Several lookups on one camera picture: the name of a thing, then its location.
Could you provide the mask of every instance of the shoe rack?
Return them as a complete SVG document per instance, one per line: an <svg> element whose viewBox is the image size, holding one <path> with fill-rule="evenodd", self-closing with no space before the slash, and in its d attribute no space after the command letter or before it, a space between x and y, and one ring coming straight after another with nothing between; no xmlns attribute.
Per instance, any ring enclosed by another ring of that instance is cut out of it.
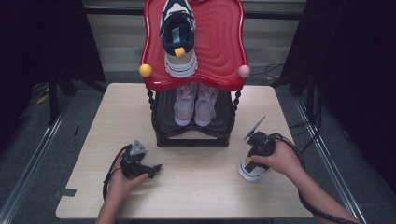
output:
<svg viewBox="0 0 396 224"><path fill-rule="evenodd" d="M160 18L166 0L148 0L144 8L146 43L141 64L149 65L143 80L148 89L151 121L159 147L227 147L233 130L237 105L245 84L248 59L242 33L244 9L240 0L190 0L196 21L194 51L198 68L190 77L169 76L164 66ZM208 126L198 126L192 117L187 126L175 123L176 88L192 82L219 89L216 117ZM207 139L178 139L198 131Z"/></svg>

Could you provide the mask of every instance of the white wall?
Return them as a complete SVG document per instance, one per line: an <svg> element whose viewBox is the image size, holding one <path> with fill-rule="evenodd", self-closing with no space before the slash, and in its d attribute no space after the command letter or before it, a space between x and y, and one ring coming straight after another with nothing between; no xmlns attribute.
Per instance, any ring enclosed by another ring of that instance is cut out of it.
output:
<svg viewBox="0 0 396 224"><path fill-rule="evenodd" d="M145 1L84 0L85 6L143 7ZM302 12L305 0L242 1L245 11ZM137 70L146 38L143 16L88 15L105 71ZM283 63L298 22L245 19L250 66Z"/></svg>

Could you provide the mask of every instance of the finger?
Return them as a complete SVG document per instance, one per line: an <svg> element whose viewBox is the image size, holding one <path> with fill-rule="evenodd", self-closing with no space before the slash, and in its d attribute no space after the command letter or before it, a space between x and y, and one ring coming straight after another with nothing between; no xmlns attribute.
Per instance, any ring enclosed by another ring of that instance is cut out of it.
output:
<svg viewBox="0 0 396 224"><path fill-rule="evenodd" d="M268 159L268 158L263 157L263 156L254 155L254 156L251 156L250 159L251 159L252 161L254 161L254 162L261 163L261 164L265 164L265 163L267 163L267 159Z"/></svg>

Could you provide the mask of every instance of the human hand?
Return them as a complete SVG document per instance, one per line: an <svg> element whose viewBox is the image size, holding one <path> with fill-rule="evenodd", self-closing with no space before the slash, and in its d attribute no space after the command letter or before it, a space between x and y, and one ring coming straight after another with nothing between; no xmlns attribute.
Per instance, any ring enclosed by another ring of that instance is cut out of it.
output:
<svg viewBox="0 0 396 224"><path fill-rule="evenodd" d="M264 157L254 155L251 156L251 160L268 165L273 170L285 176L290 176L291 173L303 169L293 149L281 141L276 141L276 148L271 156Z"/></svg>
<svg viewBox="0 0 396 224"><path fill-rule="evenodd" d="M149 177L149 174L142 174L132 179L126 178L122 173L120 164L120 159L122 158L123 154L124 152L120 154L116 163L114 164L113 173L110 177L106 196L106 200L108 198L109 200L113 200L116 203L122 203L131 193L134 187L140 185Z"/></svg>

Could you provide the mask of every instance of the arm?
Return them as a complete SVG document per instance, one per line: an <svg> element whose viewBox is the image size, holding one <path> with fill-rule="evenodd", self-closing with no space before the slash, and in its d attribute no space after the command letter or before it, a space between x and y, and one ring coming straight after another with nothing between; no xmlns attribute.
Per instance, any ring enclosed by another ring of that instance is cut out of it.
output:
<svg viewBox="0 0 396 224"><path fill-rule="evenodd" d="M255 162L266 164L282 175L285 175L301 192L305 200L314 208L326 214L360 223L344 206L333 199L313 180L301 166L293 150L283 142L276 142L276 150L270 157L252 156ZM315 216L318 223L332 223Z"/></svg>
<svg viewBox="0 0 396 224"><path fill-rule="evenodd" d="M108 193L96 219L96 224L115 223L122 202L128 197L134 187L149 177L148 174L142 174L134 179L127 179L120 169L121 156L114 164L114 171L108 185Z"/></svg>

